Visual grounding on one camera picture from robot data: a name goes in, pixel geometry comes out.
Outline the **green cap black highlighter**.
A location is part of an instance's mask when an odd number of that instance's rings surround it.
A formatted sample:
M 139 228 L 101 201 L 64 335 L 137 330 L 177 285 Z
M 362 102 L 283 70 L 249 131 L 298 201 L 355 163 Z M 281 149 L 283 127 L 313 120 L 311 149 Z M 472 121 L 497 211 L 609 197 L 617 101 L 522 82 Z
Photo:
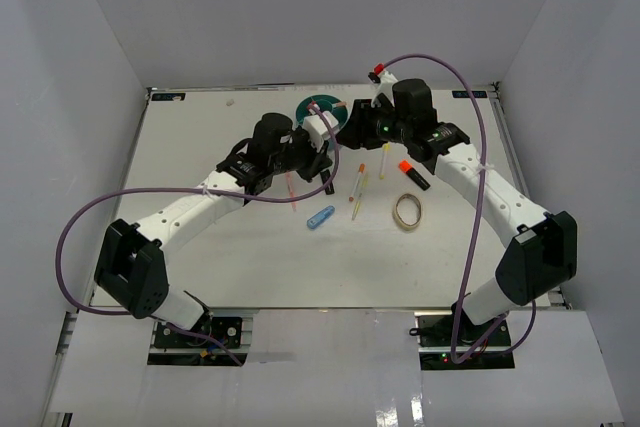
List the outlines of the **green cap black highlighter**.
M 331 180 L 331 173 L 329 170 L 324 170 L 320 173 L 320 178 L 322 181 L 322 185 L 324 186 L 324 192 L 326 195 L 334 195 L 335 188 L 333 185 L 333 181 Z

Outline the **white pen teal cap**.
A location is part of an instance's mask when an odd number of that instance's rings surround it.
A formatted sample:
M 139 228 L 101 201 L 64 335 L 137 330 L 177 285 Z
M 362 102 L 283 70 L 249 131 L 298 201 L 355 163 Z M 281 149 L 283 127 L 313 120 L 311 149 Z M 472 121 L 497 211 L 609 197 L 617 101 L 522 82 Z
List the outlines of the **white pen teal cap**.
M 315 110 L 308 117 L 311 129 L 319 135 L 327 135 L 329 131 L 334 131 L 339 125 L 338 120 L 331 111 Z

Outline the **white marker orange cap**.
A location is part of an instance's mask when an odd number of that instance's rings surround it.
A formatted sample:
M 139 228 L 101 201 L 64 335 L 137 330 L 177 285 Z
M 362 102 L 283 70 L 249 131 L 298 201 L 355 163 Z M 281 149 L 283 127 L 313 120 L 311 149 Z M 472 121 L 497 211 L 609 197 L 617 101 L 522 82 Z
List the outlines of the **white marker orange cap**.
M 364 174 L 366 172 L 366 164 L 361 163 L 358 167 L 357 174 L 352 185 L 350 194 L 348 196 L 348 201 L 353 202 L 356 198 L 356 194 L 358 193 L 358 189 L 360 187 L 361 181 L 363 180 Z

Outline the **white marker yellow cap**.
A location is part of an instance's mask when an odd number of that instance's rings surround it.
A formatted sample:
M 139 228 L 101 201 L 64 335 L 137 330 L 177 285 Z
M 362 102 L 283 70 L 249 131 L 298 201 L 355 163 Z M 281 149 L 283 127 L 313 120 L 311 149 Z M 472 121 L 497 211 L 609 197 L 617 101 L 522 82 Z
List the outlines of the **white marker yellow cap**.
M 391 144 L 387 142 L 382 147 L 381 162 L 380 162 L 380 168 L 379 168 L 379 174 L 378 174 L 378 178 L 381 180 L 383 180 L 386 175 L 386 167 L 388 163 L 390 146 Z

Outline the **orange cap black highlighter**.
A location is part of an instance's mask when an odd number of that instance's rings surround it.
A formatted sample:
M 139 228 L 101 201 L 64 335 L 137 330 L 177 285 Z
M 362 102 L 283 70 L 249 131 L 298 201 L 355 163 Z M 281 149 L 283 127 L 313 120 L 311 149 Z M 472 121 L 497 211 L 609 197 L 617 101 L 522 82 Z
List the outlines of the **orange cap black highlighter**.
M 398 167 L 401 172 L 422 191 L 427 191 L 430 189 L 431 185 L 429 184 L 429 182 L 413 167 L 410 162 L 408 162 L 407 160 L 402 160 L 398 164 Z

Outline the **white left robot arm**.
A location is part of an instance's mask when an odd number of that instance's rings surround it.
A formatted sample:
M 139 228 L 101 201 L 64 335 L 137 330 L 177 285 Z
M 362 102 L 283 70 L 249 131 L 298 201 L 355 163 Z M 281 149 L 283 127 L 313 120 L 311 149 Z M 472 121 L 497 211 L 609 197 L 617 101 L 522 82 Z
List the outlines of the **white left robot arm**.
M 263 115 L 252 136 L 239 141 L 187 195 L 133 223 L 118 219 L 109 225 L 97 285 L 134 318 L 168 322 L 188 345 L 202 345 L 211 334 L 207 308 L 170 285 L 172 257 L 217 220 L 261 196 L 274 176 L 295 172 L 310 182 L 330 168 L 328 149 L 338 127 L 330 112 L 310 111 L 300 126 L 284 114 Z

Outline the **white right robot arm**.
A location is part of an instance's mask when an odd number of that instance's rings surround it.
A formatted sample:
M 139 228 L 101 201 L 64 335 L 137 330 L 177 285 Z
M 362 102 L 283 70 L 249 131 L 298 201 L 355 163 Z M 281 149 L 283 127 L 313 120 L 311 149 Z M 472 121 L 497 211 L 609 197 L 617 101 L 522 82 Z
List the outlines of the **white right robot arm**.
M 381 85 L 371 100 L 357 100 L 338 134 L 352 150 L 403 145 L 409 156 L 447 183 L 481 213 L 505 252 L 492 278 L 458 303 L 453 337 L 472 346 L 488 332 L 488 322 L 572 279 L 577 273 L 578 227 L 566 211 L 556 214 L 535 204 L 481 161 L 470 137 L 442 122 L 432 92 L 421 79 Z

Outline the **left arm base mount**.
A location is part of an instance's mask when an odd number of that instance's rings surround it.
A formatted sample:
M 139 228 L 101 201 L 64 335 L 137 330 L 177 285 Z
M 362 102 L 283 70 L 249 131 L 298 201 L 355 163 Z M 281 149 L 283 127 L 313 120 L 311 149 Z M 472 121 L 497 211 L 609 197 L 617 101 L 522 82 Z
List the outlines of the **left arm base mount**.
M 237 349 L 241 346 L 243 319 L 241 317 L 211 317 L 204 323 L 200 334 L 215 338 L 228 349 Z M 188 349 L 217 346 L 205 339 L 194 338 L 176 333 L 164 324 L 156 325 L 152 346 L 157 349 Z

